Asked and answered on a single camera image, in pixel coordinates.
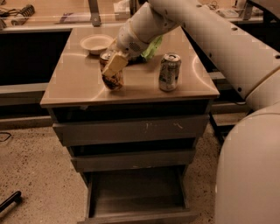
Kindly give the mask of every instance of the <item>cabinet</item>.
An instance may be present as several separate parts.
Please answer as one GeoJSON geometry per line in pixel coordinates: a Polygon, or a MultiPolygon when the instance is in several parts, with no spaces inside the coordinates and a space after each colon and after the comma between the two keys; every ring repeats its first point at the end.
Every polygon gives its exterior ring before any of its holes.
{"type": "Polygon", "coordinates": [[[73,167],[88,186],[81,223],[192,221],[183,177],[219,92],[180,28],[165,34],[154,58],[123,69],[124,87],[107,90],[98,57],[80,40],[114,37],[119,27],[73,29],[41,101],[73,167]],[[160,60],[181,56],[178,87],[158,88],[160,60]]]}

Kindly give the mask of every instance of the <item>bowl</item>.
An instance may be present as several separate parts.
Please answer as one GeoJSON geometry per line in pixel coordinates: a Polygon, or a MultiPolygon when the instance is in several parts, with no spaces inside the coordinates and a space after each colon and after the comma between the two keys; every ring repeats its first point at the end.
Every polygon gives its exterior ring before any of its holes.
{"type": "Polygon", "coordinates": [[[83,38],[80,45],[83,49],[88,50],[93,55],[99,55],[105,51],[113,42],[113,38],[104,34],[93,34],[83,38]]]}

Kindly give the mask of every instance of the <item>bottom drawer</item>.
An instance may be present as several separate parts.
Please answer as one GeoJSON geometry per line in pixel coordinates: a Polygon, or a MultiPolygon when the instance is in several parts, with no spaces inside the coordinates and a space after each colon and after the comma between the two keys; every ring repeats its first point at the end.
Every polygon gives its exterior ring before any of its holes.
{"type": "Polygon", "coordinates": [[[187,203],[178,166],[90,175],[87,218],[80,224],[181,223],[197,213],[187,203]]]}

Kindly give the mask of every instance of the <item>floor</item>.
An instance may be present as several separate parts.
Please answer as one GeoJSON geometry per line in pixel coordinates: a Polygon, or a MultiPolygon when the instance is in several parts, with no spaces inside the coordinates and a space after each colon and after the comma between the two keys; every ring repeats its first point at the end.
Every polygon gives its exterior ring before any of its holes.
{"type": "MultiPolygon", "coordinates": [[[[1,122],[0,203],[15,191],[23,202],[0,213],[3,224],[75,224],[84,221],[87,188],[62,147],[49,117],[1,122]]],[[[193,211],[192,224],[214,223],[215,173],[221,145],[210,124],[197,144],[197,153],[185,175],[185,187],[193,211]]]]}

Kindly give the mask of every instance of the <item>soda can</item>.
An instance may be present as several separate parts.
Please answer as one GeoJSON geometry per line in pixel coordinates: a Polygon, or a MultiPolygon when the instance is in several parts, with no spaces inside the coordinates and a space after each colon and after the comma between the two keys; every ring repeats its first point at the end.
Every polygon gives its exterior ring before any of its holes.
{"type": "Polygon", "coordinates": [[[181,58],[174,52],[168,52],[161,60],[158,85],[161,90],[172,91],[177,87],[181,58]]]}
{"type": "MultiPolygon", "coordinates": [[[[113,51],[107,50],[102,52],[99,56],[100,70],[103,71],[104,67],[108,64],[113,51]]],[[[120,71],[113,76],[106,76],[102,74],[102,80],[105,87],[110,90],[118,90],[123,87],[123,71],[120,71]]]]}

